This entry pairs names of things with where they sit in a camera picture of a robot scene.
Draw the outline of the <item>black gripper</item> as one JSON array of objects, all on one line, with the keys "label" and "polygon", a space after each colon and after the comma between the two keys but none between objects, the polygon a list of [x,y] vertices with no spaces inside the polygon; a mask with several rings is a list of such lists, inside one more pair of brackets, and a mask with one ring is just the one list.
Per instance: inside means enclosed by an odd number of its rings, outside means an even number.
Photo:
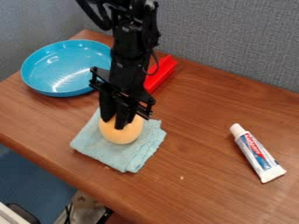
[{"label": "black gripper", "polygon": [[150,59],[155,57],[155,42],[137,28],[118,27],[111,48],[111,68],[109,71],[94,66],[90,71],[90,86],[99,91],[102,120],[107,123],[117,114],[115,128],[122,130],[135,116],[149,119],[155,98],[147,92],[146,77]]}]

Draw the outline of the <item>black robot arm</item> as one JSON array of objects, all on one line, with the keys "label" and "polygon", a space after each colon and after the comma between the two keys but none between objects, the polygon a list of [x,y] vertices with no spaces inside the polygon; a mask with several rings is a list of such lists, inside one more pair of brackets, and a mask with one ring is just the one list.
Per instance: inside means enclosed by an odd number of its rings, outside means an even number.
[{"label": "black robot arm", "polygon": [[114,45],[111,68],[94,66],[90,86],[99,91],[101,118],[114,121],[122,130],[137,116],[147,119],[153,114],[155,98],[146,90],[150,61],[157,59],[154,48],[159,45],[157,25],[157,0],[107,1],[111,9]]}]

